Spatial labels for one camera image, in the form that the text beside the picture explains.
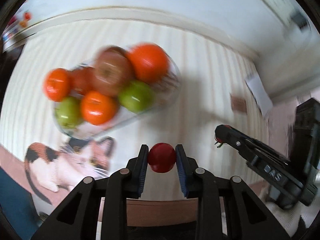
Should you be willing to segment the large orange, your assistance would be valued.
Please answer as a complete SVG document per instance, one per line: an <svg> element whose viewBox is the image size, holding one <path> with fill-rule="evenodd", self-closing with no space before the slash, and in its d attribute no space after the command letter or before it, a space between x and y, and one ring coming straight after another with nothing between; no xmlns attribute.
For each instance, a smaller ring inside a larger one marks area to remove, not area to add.
<svg viewBox="0 0 320 240"><path fill-rule="evenodd" d="M153 84L161 80L169 70L166 52L154 43L139 43L126 52L138 80Z"/></svg>

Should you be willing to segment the mandarin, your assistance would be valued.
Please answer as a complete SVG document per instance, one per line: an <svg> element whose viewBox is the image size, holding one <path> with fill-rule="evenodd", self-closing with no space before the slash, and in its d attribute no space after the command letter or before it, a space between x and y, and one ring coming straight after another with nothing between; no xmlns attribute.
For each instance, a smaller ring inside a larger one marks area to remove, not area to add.
<svg viewBox="0 0 320 240"><path fill-rule="evenodd" d="M64 68L51 70L44 80L43 91L48 99L61 102L71 91L69 71Z"/></svg>
<svg viewBox="0 0 320 240"><path fill-rule="evenodd" d="M80 101L82 118L95 126L110 121L118 111L119 104L116 99L94 90L88 92Z"/></svg>

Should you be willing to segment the small dark red fruit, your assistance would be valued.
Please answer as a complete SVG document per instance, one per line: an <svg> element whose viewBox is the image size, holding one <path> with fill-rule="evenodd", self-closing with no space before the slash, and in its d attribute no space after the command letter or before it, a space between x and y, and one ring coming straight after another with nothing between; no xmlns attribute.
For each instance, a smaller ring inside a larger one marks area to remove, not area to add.
<svg viewBox="0 0 320 240"><path fill-rule="evenodd" d="M80 94L86 95L93 88L93 67L81 67L70 72L72 89Z"/></svg>

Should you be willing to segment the cherry tomato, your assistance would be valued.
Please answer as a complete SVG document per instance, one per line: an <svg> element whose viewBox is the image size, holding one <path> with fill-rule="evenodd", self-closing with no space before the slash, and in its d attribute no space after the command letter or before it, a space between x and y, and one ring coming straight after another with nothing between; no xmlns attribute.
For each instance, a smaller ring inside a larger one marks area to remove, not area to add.
<svg viewBox="0 0 320 240"><path fill-rule="evenodd" d="M169 172L176 163L176 152L167 143L157 143L152 146L148 153L148 164L156 173Z"/></svg>
<svg viewBox="0 0 320 240"><path fill-rule="evenodd" d="M218 125L215 129L216 144L219 144L218 148L227 144L231 146L231 131L232 127L229 125Z"/></svg>

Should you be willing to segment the oval floral ceramic plate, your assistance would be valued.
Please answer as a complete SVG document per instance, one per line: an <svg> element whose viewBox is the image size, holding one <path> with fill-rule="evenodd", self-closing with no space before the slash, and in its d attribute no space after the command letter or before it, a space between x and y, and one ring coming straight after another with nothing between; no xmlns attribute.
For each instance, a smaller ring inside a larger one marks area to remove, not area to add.
<svg viewBox="0 0 320 240"><path fill-rule="evenodd" d="M54 124L61 133L71 138L88 140L101 135L105 135L110 130L118 129L121 126L125 126L148 112L154 112L173 104L178 98L181 90L181 74L178 66L173 61L173 59L170 56L167 56L167 58L169 60L169 70L161 80L151 85L151 88L155 93L155 99L153 101L153 104L146 110L143 110L139 113L134 113L121 106L116 116L104 124L95 126L86 121L82 121L78 126L69 128L63 127L58 122L58 114L56 110L59 106L59 103L53 102L52 112Z"/></svg>

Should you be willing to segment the blue kitchen cabinet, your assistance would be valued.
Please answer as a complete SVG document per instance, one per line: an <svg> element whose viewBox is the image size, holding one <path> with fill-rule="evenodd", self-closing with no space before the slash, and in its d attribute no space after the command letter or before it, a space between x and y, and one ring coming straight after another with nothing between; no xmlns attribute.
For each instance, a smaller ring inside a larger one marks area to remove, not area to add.
<svg viewBox="0 0 320 240"><path fill-rule="evenodd" d="M1 168L1 207L21 239L31 239L39 228L31 194Z"/></svg>

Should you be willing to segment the white folded paper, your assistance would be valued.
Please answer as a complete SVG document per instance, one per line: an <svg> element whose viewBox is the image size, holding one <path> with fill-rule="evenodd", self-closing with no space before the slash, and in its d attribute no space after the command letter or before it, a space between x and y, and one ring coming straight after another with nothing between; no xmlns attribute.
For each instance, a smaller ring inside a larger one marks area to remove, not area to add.
<svg viewBox="0 0 320 240"><path fill-rule="evenodd" d="M269 111L273 108L273 103L264 89L260 76L258 74L252 74L246 77L245 81L261 111L262 116L266 118Z"/></svg>

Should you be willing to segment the green apple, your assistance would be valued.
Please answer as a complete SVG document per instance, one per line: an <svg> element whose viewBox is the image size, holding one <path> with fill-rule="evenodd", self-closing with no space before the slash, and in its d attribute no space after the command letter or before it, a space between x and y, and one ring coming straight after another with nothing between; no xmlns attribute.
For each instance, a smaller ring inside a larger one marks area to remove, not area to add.
<svg viewBox="0 0 320 240"><path fill-rule="evenodd" d="M155 101L155 93L144 82L132 81L118 95L119 103L128 111L140 113L149 109Z"/></svg>
<svg viewBox="0 0 320 240"><path fill-rule="evenodd" d="M54 109L57 123L61 128L74 129L82 123L79 99L67 96Z"/></svg>

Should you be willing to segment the colourful wall sticker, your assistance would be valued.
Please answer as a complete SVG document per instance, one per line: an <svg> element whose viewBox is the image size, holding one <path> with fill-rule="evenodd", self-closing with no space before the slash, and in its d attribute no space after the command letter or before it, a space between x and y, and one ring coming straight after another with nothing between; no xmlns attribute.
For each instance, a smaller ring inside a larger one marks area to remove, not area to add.
<svg viewBox="0 0 320 240"><path fill-rule="evenodd" d="M28 27L32 18L32 14L28 10L18 12L17 14L12 16L6 28L4 29L2 35L3 42L5 43L9 41L11 38L13 38L14 35Z"/></svg>

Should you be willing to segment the dark red apple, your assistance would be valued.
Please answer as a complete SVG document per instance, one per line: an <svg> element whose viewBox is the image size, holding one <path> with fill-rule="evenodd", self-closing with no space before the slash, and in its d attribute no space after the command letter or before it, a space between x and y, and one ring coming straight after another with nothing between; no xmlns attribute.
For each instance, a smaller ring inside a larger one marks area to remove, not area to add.
<svg viewBox="0 0 320 240"><path fill-rule="evenodd" d="M118 46L101 49L93 62L92 86L99 93L117 97L135 78L133 66Z"/></svg>

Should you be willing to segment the small brown label tag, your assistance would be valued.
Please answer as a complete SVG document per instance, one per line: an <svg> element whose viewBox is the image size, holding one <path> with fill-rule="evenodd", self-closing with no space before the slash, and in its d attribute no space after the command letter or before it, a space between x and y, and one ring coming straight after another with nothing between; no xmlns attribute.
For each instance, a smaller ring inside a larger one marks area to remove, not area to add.
<svg viewBox="0 0 320 240"><path fill-rule="evenodd" d="M245 98L230 94L230 101L233 112L247 114L247 103Z"/></svg>

